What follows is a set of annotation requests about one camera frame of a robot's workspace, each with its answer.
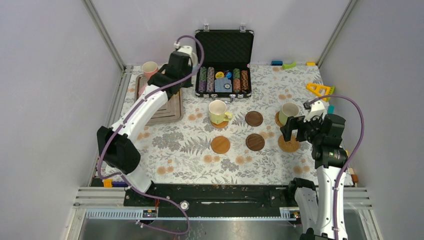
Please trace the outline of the woven cork coaster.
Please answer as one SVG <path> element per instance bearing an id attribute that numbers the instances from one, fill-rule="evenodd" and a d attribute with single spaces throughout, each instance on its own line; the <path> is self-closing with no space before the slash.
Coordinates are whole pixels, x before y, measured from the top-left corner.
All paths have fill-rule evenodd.
<path id="1" fill-rule="evenodd" d="M 300 148 L 300 142 L 297 141 L 295 135 L 291 135 L 289 141 L 285 141 L 284 136 L 281 135 L 278 138 L 278 146 L 279 148 L 286 153 L 294 153 Z"/>

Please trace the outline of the light green mug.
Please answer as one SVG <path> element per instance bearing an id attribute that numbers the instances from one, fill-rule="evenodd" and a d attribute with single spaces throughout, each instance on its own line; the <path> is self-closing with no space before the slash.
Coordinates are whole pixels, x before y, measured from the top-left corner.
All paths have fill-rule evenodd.
<path id="1" fill-rule="evenodd" d="M 278 120 L 284 126 L 287 123 L 288 117 L 296 117 L 298 114 L 299 107 L 292 102 L 287 102 L 281 106 L 278 113 Z"/>

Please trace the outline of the pale yellow mug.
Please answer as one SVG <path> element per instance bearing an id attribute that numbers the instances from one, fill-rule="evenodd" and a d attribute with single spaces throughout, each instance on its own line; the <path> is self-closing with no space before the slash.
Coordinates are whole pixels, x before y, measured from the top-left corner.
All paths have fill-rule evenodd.
<path id="1" fill-rule="evenodd" d="M 213 100 L 208 106 L 210 122 L 215 125 L 229 122 L 233 114 L 228 112 L 227 104 L 222 100 Z"/>

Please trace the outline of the dark walnut wooden coaster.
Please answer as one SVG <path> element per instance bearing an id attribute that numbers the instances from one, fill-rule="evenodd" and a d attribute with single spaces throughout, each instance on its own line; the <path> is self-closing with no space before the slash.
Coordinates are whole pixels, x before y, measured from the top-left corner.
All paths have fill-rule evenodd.
<path id="1" fill-rule="evenodd" d="M 245 121 L 249 126 L 258 127 L 263 123 L 263 116 L 258 111 L 249 111 L 245 115 Z"/>

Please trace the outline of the dark brown wooden coaster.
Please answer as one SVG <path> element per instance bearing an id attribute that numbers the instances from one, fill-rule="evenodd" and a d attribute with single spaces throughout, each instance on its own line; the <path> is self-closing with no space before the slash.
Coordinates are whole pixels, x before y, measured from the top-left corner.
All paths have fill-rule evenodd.
<path id="1" fill-rule="evenodd" d="M 260 151 L 265 146 L 265 139 L 257 133 L 253 133 L 247 136 L 245 144 L 251 151 Z"/>

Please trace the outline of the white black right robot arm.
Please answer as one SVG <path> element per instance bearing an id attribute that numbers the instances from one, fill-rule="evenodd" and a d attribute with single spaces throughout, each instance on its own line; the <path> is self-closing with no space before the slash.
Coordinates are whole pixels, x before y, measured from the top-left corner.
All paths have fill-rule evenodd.
<path id="1" fill-rule="evenodd" d="M 346 120 L 335 114 L 314 116 L 290 116 L 280 128 L 284 141 L 292 138 L 312 146 L 312 159 L 318 183 L 295 177 L 289 183 L 287 201 L 298 206 L 303 233 L 302 240 L 346 240 L 348 234 L 344 221 L 344 165 L 348 160 L 342 148 L 342 134 Z"/>

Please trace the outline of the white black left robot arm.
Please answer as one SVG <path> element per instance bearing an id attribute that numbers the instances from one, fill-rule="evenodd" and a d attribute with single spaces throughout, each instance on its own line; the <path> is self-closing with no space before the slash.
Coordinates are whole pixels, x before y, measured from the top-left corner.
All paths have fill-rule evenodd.
<path id="1" fill-rule="evenodd" d="M 97 172 L 103 180 L 103 163 L 117 171 L 111 176 L 120 176 L 128 186 L 137 190 L 136 199 L 144 206 L 152 204 L 155 192 L 152 180 L 141 165 L 141 155 L 134 143 L 141 130 L 153 115 L 165 105 L 181 88 L 192 86 L 193 70 L 196 64 L 191 47 L 180 47 L 170 54 L 166 64 L 148 80 L 142 95 L 129 111 L 110 127 L 101 126 L 97 130 L 99 161 Z"/>

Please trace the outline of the woven rattan coaster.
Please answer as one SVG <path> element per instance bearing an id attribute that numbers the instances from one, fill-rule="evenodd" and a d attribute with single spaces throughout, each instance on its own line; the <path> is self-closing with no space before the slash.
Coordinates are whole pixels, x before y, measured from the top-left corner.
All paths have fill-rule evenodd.
<path id="1" fill-rule="evenodd" d="M 280 122 L 279 115 L 280 115 L 280 112 L 278 111 L 278 112 L 275 114 L 274 120 L 275 120 L 275 123 L 276 123 L 279 127 L 282 127 L 282 126 L 283 126 L 283 124 Z"/>

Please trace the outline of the orange wooden coaster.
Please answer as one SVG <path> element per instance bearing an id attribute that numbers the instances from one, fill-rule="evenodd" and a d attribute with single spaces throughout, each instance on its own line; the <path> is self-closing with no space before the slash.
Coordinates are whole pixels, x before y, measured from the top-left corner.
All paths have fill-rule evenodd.
<path id="1" fill-rule="evenodd" d="M 225 128 L 228 124 L 229 124 L 229 121 L 223 121 L 223 122 L 221 122 L 221 123 L 219 123 L 219 124 L 216 124 L 216 123 L 214 123 L 214 122 L 210 122 L 211 123 L 211 125 L 214 127 L 214 128 L 217 128 L 217 129 L 223 129 L 223 128 Z"/>

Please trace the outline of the light brown wooden coaster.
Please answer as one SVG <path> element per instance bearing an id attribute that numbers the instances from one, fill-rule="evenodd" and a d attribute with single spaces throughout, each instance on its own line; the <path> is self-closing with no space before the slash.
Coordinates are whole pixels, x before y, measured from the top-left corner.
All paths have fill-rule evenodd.
<path id="1" fill-rule="evenodd" d="M 211 149 L 217 154 L 225 154 L 229 151 L 231 143 L 225 136 L 217 136 L 211 141 Z"/>

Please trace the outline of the teal toy block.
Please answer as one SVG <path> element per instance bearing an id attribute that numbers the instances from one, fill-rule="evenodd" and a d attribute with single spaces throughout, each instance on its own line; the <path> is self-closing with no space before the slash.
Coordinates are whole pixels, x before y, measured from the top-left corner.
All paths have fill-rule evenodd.
<path id="1" fill-rule="evenodd" d="M 329 105 L 327 109 L 327 114 L 334 114 L 335 113 L 335 106 Z"/>

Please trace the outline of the pink mug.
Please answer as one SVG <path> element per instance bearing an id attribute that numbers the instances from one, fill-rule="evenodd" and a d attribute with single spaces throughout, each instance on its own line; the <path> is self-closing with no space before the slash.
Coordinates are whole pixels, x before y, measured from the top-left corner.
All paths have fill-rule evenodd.
<path id="1" fill-rule="evenodd" d="M 141 66 L 143 75 L 149 80 L 155 73 L 158 72 L 159 67 L 158 64 L 154 61 L 145 62 Z"/>

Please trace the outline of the yellow triangle toy block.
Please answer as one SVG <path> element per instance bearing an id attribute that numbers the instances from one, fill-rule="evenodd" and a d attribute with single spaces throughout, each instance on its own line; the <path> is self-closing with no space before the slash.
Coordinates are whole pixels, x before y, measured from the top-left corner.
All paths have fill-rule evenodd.
<path id="1" fill-rule="evenodd" d="M 317 83 L 307 83 L 305 88 L 317 97 L 330 96 L 335 91 L 335 86 L 326 86 Z"/>

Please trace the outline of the black poker chip case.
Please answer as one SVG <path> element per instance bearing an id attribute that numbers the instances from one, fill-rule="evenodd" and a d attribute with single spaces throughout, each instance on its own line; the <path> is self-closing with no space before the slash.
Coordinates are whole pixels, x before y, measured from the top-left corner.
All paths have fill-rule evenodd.
<path id="1" fill-rule="evenodd" d="M 245 99 L 252 96 L 251 57 L 255 32 L 241 25 L 239 29 L 203 29 L 194 32 L 202 44 L 196 53 L 204 56 L 195 78 L 198 98 Z"/>

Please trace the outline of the silver metal tray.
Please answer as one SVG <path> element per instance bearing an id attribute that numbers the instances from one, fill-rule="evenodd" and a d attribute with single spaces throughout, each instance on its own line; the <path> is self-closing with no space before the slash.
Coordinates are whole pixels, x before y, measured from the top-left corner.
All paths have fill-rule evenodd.
<path id="1" fill-rule="evenodd" d="M 134 100 L 138 99 L 138 89 L 140 84 L 147 83 L 147 78 L 143 74 L 139 74 L 135 78 L 135 94 Z M 183 93 L 180 90 L 176 95 L 161 106 L 156 113 L 147 122 L 147 126 L 178 122 L 183 117 Z"/>

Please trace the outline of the brown wooden block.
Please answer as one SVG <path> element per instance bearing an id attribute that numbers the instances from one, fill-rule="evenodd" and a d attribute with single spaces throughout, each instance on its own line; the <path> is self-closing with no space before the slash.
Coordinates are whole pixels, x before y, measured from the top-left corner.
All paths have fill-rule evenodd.
<path id="1" fill-rule="evenodd" d="M 355 174 L 354 169 L 350 167 L 349 173 L 350 173 L 353 184 L 356 185 L 359 182 L 359 179 L 358 179 L 358 176 Z"/>

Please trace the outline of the green toy block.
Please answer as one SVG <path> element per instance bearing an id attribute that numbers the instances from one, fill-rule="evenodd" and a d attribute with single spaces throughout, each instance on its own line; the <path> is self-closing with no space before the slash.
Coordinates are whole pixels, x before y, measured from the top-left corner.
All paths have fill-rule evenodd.
<path id="1" fill-rule="evenodd" d="M 288 70 L 288 69 L 292 69 L 295 68 L 297 66 L 297 63 L 295 61 L 291 62 L 291 63 L 284 63 L 282 65 L 282 69 L 283 70 Z"/>

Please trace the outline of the floral table mat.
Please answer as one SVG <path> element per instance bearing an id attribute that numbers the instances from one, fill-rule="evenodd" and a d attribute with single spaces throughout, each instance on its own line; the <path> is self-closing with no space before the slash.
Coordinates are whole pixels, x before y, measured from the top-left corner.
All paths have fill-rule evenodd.
<path id="1" fill-rule="evenodd" d="M 285 185 L 295 177 L 317 180 L 312 147 L 302 142 L 296 152 L 278 146 L 281 136 L 275 114 L 285 103 L 300 109 L 315 96 L 308 83 L 322 84 L 318 67 L 300 65 L 288 70 L 277 66 L 253 65 L 250 68 L 252 94 L 227 104 L 233 119 L 225 128 L 215 128 L 209 119 L 210 98 L 195 96 L 193 88 L 182 90 L 183 117 L 166 124 L 145 126 L 134 146 L 141 166 L 155 183 Z M 250 126 L 245 116 L 257 111 L 263 116 L 260 126 Z M 252 151 L 246 138 L 259 134 L 265 140 L 262 150 Z M 215 153 L 211 141 L 224 136 L 230 149 Z"/>

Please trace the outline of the dark blue toy block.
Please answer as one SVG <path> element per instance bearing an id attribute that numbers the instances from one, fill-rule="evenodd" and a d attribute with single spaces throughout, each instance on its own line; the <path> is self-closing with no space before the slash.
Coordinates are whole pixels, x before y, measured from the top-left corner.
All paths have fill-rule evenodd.
<path id="1" fill-rule="evenodd" d="M 124 181 L 112 181 L 112 187 L 114 188 L 127 188 L 128 184 Z"/>

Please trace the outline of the orange toy block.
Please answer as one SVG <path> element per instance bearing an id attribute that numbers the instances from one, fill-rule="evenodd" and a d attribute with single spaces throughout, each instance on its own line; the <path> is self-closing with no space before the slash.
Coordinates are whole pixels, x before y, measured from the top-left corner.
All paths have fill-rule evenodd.
<path id="1" fill-rule="evenodd" d="M 104 179 L 102 181 L 104 188 L 112 188 L 113 187 L 113 180 L 112 179 Z"/>

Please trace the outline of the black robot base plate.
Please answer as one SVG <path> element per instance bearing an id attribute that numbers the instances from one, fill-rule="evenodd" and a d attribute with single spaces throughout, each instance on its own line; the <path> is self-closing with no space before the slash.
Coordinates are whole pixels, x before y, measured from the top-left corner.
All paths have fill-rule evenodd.
<path id="1" fill-rule="evenodd" d="M 148 195 L 126 190 L 125 207 L 152 207 L 159 217 L 182 217 L 182 212 L 167 199 L 177 204 L 188 203 L 190 218 L 260 218 L 280 217 L 280 208 L 294 209 L 294 192 L 288 185 L 223 185 L 223 184 L 153 184 Z"/>

